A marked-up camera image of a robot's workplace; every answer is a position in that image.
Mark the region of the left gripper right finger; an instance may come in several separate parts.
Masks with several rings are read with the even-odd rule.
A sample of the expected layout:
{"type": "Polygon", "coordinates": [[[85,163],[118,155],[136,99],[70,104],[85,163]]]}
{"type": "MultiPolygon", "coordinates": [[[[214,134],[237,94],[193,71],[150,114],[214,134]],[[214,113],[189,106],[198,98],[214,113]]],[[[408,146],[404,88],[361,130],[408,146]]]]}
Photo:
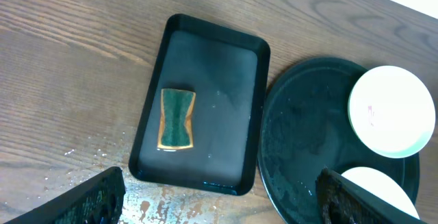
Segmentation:
{"type": "Polygon", "coordinates": [[[324,223],[423,223],[331,169],[322,169],[315,186],[324,223]]]}

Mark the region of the orange green sponge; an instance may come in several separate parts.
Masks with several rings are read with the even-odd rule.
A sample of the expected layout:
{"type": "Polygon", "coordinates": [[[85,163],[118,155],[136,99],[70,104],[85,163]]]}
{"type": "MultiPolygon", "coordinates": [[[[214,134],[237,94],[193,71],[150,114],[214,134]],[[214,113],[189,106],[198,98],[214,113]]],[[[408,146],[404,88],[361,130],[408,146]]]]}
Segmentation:
{"type": "Polygon", "coordinates": [[[195,99],[196,93],[189,90],[161,90],[158,149],[177,151],[194,146],[192,115],[195,99]]]}

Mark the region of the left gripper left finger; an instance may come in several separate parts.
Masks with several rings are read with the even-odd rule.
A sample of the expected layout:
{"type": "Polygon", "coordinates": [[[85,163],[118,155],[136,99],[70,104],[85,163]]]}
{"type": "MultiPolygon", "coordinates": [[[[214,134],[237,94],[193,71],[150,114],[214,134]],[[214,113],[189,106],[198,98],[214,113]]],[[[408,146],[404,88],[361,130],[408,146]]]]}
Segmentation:
{"type": "Polygon", "coordinates": [[[112,166],[9,224],[115,224],[126,193],[121,168],[112,166]]]}

